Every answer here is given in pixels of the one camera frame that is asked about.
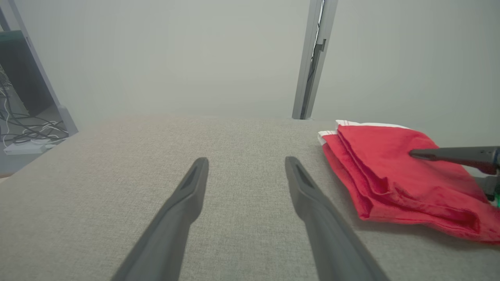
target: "power strip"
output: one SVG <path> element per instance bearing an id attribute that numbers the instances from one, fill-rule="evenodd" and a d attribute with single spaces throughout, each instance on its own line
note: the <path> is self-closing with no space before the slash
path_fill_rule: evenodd
<path id="1" fill-rule="evenodd" d="M 6 155 L 21 155 L 21 154 L 42 154 L 47 151 L 47 142 L 50 142 L 50 139 L 37 139 L 37 143 L 28 141 L 21 144 L 12 143 L 3 149 Z"/>

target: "white cable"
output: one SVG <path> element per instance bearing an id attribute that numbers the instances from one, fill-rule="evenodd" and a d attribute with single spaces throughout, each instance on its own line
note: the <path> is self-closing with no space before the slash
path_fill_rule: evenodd
<path id="1" fill-rule="evenodd" d="M 5 144 L 5 138 L 11 132 L 11 128 L 9 128 L 9 117 L 11 116 L 11 113 L 7 110 L 7 99 L 8 99 L 7 95 L 2 90 L 0 90 L 0 93 L 2 93 L 5 96 L 5 102 L 3 103 L 3 108 L 5 108 L 5 111 L 7 112 L 7 118 L 5 119 L 5 125 L 7 125 L 7 133 L 3 136 L 2 142 L 3 146 L 7 148 L 7 145 Z"/>
<path id="2" fill-rule="evenodd" d="M 50 134 L 48 136 L 49 137 L 50 136 L 55 136 L 56 138 L 59 138 L 59 136 L 55 135 L 55 134 Z M 37 144 L 37 145 L 49 145 L 49 144 L 57 143 L 57 142 L 60 142 L 60 141 L 64 141 L 65 139 L 66 139 L 66 137 L 65 138 L 56 139 L 56 140 L 53 140 L 53 141 L 47 141 L 47 142 L 38 142 L 38 141 L 35 141 L 34 139 L 32 139 L 31 142 L 34 143 L 34 144 Z"/>
<path id="3" fill-rule="evenodd" d="M 54 130 L 57 130 L 57 131 L 60 131 L 60 132 L 67 133 L 67 131 L 65 131 L 65 130 L 63 130 L 63 129 L 58 129 L 58 128 L 56 128 L 56 127 L 52 127 L 52 126 L 51 126 L 51 125 L 55 125 L 55 124 L 57 124 L 57 123 L 58 123 L 57 121 L 49 121 L 49 122 L 45 122 L 45 123 L 43 123 L 42 125 L 31 126 L 31 127 L 28 127 L 28 128 L 30 128 L 30 129 L 34 129 L 34 128 L 37 128 L 37 127 L 43 126 L 43 127 L 42 127 L 42 129 L 41 129 L 40 131 L 38 131 L 38 133 L 41 133 L 41 132 L 43 132 L 43 131 L 45 131 L 45 130 L 47 130 L 47 129 L 54 129 Z M 27 130 L 28 130 L 28 129 L 24 129 L 24 130 L 22 130 L 22 133 L 21 133 L 21 134 L 22 134 L 22 135 L 24 135 L 24 134 L 26 133 L 26 131 L 27 131 Z M 37 134 L 36 134 L 36 133 L 32 132 L 32 133 L 29 133 L 28 135 L 26 135 L 26 137 L 27 137 L 27 138 L 29 138 L 29 137 L 31 137 L 32 135 L 34 135 L 33 137 L 36 137 L 36 136 L 37 136 Z M 55 136 L 56 138 L 59 138 L 59 136 L 58 136 L 58 135 L 56 135 L 56 134 L 52 134 L 51 136 Z"/>

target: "white stripe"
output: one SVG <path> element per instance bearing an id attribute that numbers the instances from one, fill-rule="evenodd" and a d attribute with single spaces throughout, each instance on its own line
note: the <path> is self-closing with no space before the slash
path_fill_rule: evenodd
<path id="1" fill-rule="evenodd" d="M 327 143 L 327 141 L 323 138 L 324 136 L 328 135 L 336 135 L 337 134 L 337 128 L 339 125 L 341 126 L 375 126 L 375 127 L 392 127 L 392 128 L 403 128 L 403 129 L 409 129 L 405 126 L 401 125 L 396 125 L 396 124 L 385 124 L 385 123 L 358 123 L 358 122 L 352 122 L 352 121 L 347 121 L 347 120 L 335 120 L 337 122 L 337 126 L 335 130 L 322 130 L 317 133 L 317 140 L 323 146 L 324 144 Z"/>

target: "black cable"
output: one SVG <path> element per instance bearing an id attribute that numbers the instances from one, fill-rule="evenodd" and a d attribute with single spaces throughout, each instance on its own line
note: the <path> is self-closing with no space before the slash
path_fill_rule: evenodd
<path id="1" fill-rule="evenodd" d="M 12 121 L 10 120 L 10 118 L 9 118 L 8 123 L 9 123 L 9 124 L 12 124 L 12 125 L 15 125 L 15 126 L 19 126 L 19 124 L 12 122 Z M 30 125 L 25 125 L 25 126 L 30 126 L 30 127 L 43 127 L 43 126 L 45 126 L 45 125 L 47 125 L 47 124 L 30 124 Z"/>
<path id="2" fill-rule="evenodd" d="M 6 134 L 3 134 L 2 136 L 8 136 L 8 135 L 15 135 L 15 133 L 14 133 L 14 134 L 12 134 L 12 133 L 6 133 Z M 6 142 L 12 142 L 12 141 L 14 141 L 14 140 L 15 140 L 15 138 L 6 138 L 6 139 L 5 139 L 5 141 L 6 141 Z"/>
<path id="3" fill-rule="evenodd" d="M 9 113 L 12 113 L 11 101 L 10 101 L 9 96 L 6 94 L 6 93 L 7 93 L 7 90 L 5 89 L 5 86 L 4 86 L 2 83 L 0 83 L 0 87 L 2 88 L 2 90 L 3 90 L 3 94 L 4 94 L 5 98 L 6 98 L 6 104 L 7 104 L 7 108 L 6 108 L 6 110 L 7 110 Z M 36 117 L 36 118 L 37 118 L 37 119 L 40 119 L 40 120 L 43 120 L 43 121 L 46 121 L 46 122 L 47 122 L 47 123 L 49 123 L 49 124 L 52 124 L 50 121 L 47 121 L 47 120 L 45 120 L 45 119 L 43 119 L 43 118 L 40 118 L 40 117 Z M 64 138 L 64 137 L 52 137 L 52 136 L 49 136 L 49 135 L 47 135 L 47 134 L 41 133 L 41 132 L 39 132 L 39 131 L 33 130 L 33 129 L 31 129 L 30 127 L 28 127 L 28 126 L 26 126 L 26 125 L 22 124 L 21 122 L 19 122 L 19 121 L 18 121 L 18 118 L 17 118 L 17 117 L 15 117 L 14 115 L 12 115 L 12 120 L 13 120 L 13 121 L 15 121 L 15 122 L 17 123 L 17 124 L 15 124 L 15 123 L 14 123 L 14 125 L 16 125 L 16 126 L 20 126 L 20 127 L 23 127 L 23 128 L 25 128 L 26 130 L 28 130 L 28 131 L 32 132 L 33 134 L 35 134 L 35 135 L 37 135 L 37 136 L 41 136 L 41 137 L 44 137 L 44 138 L 46 138 L 46 139 L 50 139 L 50 140 L 52 140 L 52 141 L 58 141 L 58 140 L 60 140 L 60 139 L 63 139 L 63 138 Z"/>
<path id="4" fill-rule="evenodd" d="M 43 119 L 43 118 L 38 117 L 38 116 L 31 116 L 31 115 L 24 114 L 24 113 L 15 113 L 15 112 L 12 112 L 12 111 L 11 111 L 11 112 L 7 112 L 7 109 L 6 109 L 6 110 L 1 110 L 1 109 L 0 109 L 0 113 L 1 113 L 2 111 L 5 111 L 6 113 L 9 113 L 11 117 L 14 117 L 14 115 L 21 115 L 21 116 L 24 116 L 24 117 L 15 117 L 16 119 L 31 119 L 31 118 L 34 118 L 34 119 L 40 119 L 40 120 L 42 120 L 42 121 L 45 121 L 46 123 L 50 123 L 48 120 Z M 5 118 L 5 117 L 0 117 L 0 119 L 1 119 L 1 120 L 3 120 L 3 121 L 5 121 L 5 120 L 6 120 L 6 118 Z"/>
<path id="5" fill-rule="evenodd" d="M 0 119 L 2 119 L 3 121 L 5 121 L 5 119 L 6 119 L 5 116 L 4 116 L 4 113 L 7 113 L 7 111 L 0 108 Z M 22 115 L 22 116 L 24 116 L 24 117 L 16 117 L 17 119 L 38 118 L 36 116 L 31 116 L 31 115 L 22 114 L 22 113 L 14 113 L 14 112 L 10 113 L 10 115 L 11 116 L 12 115 Z"/>
<path id="6" fill-rule="evenodd" d="M 3 134 L 0 134 L 0 136 L 22 136 L 22 134 L 19 134 L 19 133 L 3 133 Z"/>
<path id="7" fill-rule="evenodd" d="M 36 117 L 36 116 L 30 116 L 30 115 L 27 115 L 27 114 L 22 114 L 22 113 L 14 113 L 14 114 L 17 114 L 17 115 L 23 115 L 23 116 L 26 116 L 26 117 L 16 117 L 16 119 L 30 119 L 30 118 L 35 118 L 35 119 L 40 119 L 42 121 L 45 121 L 46 123 L 51 123 L 50 121 L 46 120 L 46 119 L 43 119 L 43 118 L 40 118 L 40 117 Z M 9 122 L 10 124 L 13 124 L 13 125 L 16 125 L 16 126 L 19 126 L 18 124 L 14 123 L 14 122 Z M 33 124 L 33 125 L 26 125 L 26 126 L 45 126 L 46 124 L 41 124 L 41 125 L 37 125 L 37 124 Z M 61 127 L 57 127 L 58 129 L 62 129 L 64 131 L 66 131 L 66 129 L 64 128 L 61 128 Z"/>
<path id="8" fill-rule="evenodd" d="M 59 121 L 55 124 L 53 124 L 54 126 L 57 126 L 58 124 L 62 123 L 62 121 Z M 55 130 L 56 127 L 52 127 L 50 128 L 50 131 L 47 133 L 47 135 L 51 135 L 51 133 Z M 15 137 L 11 138 L 10 140 L 13 141 L 14 144 L 23 144 L 23 143 L 27 143 L 31 140 L 46 140 L 46 138 L 44 137 L 36 137 L 36 136 L 33 136 L 32 135 L 33 133 L 32 132 L 25 132 L 23 134 L 16 134 Z M 53 140 L 54 142 L 58 141 L 58 140 L 62 140 L 64 139 L 64 137 L 61 137 L 60 139 L 57 139 L 57 140 Z"/>

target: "red towel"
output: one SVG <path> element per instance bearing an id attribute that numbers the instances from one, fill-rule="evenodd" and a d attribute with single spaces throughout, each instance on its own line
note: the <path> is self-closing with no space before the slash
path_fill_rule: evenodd
<path id="1" fill-rule="evenodd" d="M 500 210 L 460 165 L 408 155 L 438 146 L 399 127 L 338 126 L 323 151 L 362 220 L 425 224 L 459 238 L 500 244 Z"/>

